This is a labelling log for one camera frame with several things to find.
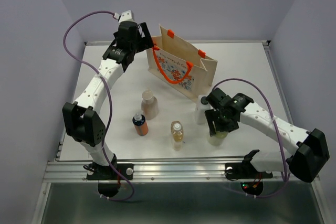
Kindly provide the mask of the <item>green liquid soap bottle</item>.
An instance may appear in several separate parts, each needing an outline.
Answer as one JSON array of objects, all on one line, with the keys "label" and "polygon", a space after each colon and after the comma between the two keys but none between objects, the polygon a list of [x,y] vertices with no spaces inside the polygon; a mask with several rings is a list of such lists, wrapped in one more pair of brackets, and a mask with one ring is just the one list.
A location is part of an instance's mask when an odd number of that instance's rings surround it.
[{"label": "green liquid soap bottle", "polygon": [[222,145],[224,139],[227,137],[228,132],[227,131],[219,131],[217,128],[215,128],[215,134],[208,137],[207,141],[212,146],[220,146]]}]

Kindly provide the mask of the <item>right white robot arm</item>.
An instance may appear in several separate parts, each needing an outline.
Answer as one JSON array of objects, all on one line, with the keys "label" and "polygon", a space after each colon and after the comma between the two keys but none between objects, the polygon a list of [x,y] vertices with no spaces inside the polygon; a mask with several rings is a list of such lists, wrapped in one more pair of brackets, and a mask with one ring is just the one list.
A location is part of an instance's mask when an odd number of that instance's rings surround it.
[{"label": "right white robot arm", "polygon": [[240,124],[248,125],[279,144],[279,151],[252,150],[240,163],[229,163],[229,179],[254,178],[258,174],[289,172],[303,182],[314,181],[330,158],[325,134],[296,127],[271,114],[249,96],[234,97],[214,89],[205,100],[212,107],[205,111],[211,137],[230,133]]}]

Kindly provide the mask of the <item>cream canvas bag orange handles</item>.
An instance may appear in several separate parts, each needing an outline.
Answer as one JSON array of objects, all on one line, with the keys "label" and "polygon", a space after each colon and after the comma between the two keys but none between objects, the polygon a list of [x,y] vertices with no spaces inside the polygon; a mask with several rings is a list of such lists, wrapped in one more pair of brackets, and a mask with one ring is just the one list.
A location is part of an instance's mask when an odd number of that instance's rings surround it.
[{"label": "cream canvas bag orange handles", "polygon": [[212,86],[218,61],[173,30],[159,28],[160,35],[152,37],[154,47],[146,51],[148,71],[196,102]]}]

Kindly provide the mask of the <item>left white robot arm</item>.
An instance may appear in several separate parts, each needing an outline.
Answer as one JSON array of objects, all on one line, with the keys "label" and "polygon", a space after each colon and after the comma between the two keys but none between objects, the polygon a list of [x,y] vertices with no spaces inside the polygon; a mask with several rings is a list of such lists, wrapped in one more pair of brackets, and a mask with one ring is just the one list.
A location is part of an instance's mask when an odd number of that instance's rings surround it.
[{"label": "left white robot arm", "polygon": [[146,23],[122,21],[114,40],[102,56],[96,73],[82,94],[62,108],[67,135],[80,143],[92,157],[92,164],[86,166],[90,176],[113,178],[117,172],[117,158],[105,145],[107,134],[99,116],[106,99],[111,99],[110,90],[134,61],[138,52],[154,46]]}]

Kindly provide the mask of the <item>white bottle black cap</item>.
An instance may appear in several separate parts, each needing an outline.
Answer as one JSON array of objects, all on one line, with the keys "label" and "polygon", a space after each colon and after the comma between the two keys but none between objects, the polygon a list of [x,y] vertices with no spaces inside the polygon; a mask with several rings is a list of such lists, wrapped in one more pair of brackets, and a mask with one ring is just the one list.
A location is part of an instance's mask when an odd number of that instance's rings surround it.
[{"label": "white bottle black cap", "polygon": [[205,95],[199,95],[195,107],[194,118],[198,125],[206,123],[205,111],[210,110],[211,105],[207,102]]}]

